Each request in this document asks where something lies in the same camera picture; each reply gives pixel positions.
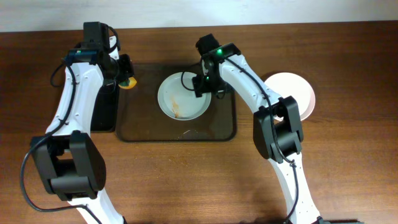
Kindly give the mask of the green and yellow sponge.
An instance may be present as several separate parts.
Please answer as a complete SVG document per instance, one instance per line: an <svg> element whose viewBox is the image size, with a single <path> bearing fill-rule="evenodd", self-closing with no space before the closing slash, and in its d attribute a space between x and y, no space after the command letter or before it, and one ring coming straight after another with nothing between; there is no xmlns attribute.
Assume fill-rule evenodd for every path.
<svg viewBox="0 0 398 224"><path fill-rule="evenodd" d="M118 84L121 89L129 90L136 86L137 80L134 77L129 77L127 80L124 80Z"/></svg>

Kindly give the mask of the pale blue plate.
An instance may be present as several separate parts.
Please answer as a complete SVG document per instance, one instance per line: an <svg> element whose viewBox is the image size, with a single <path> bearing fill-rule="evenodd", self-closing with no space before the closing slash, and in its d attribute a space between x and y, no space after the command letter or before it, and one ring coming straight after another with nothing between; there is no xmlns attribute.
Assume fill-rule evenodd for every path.
<svg viewBox="0 0 398 224"><path fill-rule="evenodd" d="M185 72L181 82L182 72L174 73L167 77L161 84L157 93L157 100L161 110L168 117L180 121L188 121L201 116L210 106L211 94L205 93L196 97L193 88L192 78L195 73Z"/></svg>

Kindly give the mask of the white plate large stain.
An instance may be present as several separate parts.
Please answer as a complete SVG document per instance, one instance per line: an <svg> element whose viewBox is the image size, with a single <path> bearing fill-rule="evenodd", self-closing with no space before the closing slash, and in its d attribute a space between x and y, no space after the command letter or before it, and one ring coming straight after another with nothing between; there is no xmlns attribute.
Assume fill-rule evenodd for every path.
<svg viewBox="0 0 398 224"><path fill-rule="evenodd" d="M292 96L296 100L301 121L307 119L315 109L315 92L309 82L301 76L280 72L271 75L264 83L283 98Z"/></svg>

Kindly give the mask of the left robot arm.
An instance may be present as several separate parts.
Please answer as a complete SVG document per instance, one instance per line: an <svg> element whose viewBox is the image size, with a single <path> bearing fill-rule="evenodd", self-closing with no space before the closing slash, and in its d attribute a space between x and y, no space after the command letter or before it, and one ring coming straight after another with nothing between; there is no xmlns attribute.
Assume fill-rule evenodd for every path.
<svg viewBox="0 0 398 224"><path fill-rule="evenodd" d="M136 85L131 59L120 55L117 32L102 22L83 24L83 41L69 50L61 66L65 84L57 112L43 136L32 138L19 174L26 202L50 213L76 209L87 223L125 223L105 190L106 164L91 139L91 120L100 89ZM44 189L67 201L66 207L40 208L28 196L24 171L33 158Z"/></svg>

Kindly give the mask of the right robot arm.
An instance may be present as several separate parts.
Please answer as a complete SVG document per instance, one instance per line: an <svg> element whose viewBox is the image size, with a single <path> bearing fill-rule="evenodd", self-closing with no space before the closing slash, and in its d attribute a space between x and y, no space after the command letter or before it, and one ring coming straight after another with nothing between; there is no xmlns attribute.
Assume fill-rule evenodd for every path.
<svg viewBox="0 0 398 224"><path fill-rule="evenodd" d="M192 79L197 97L231 87L253 113L253 141L271 163L287 207L286 223L324 223L312 200L302 164L303 129L292 96L270 89L233 43L220 45L212 34L195 44L202 73Z"/></svg>

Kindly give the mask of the brown serving tray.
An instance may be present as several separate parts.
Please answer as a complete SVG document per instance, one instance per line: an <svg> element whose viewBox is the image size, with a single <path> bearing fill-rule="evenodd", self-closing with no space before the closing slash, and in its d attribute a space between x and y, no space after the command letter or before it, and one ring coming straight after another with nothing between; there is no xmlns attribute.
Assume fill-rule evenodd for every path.
<svg viewBox="0 0 398 224"><path fill-rule="evenodd" d="M209 108L190 121L167 116L160 108L157 94L161 83L177 72L198 73L193 65L141 64L134 66L135 87L120 90L116 135L125 142L150 141L229 141L237 133L235 95L211 97Z"/></svg>

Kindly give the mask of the black rectangular tray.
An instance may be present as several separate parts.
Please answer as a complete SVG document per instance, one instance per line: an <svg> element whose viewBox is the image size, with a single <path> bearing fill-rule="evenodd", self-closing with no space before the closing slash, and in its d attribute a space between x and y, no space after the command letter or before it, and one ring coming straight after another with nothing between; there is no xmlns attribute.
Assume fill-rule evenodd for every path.
<svg viewBox="0 0 398 224"><path fill-rule="evenodd" d="M92 133L110 133L115 130L119 88L116 84L99 89L91 119Z"/></svg>

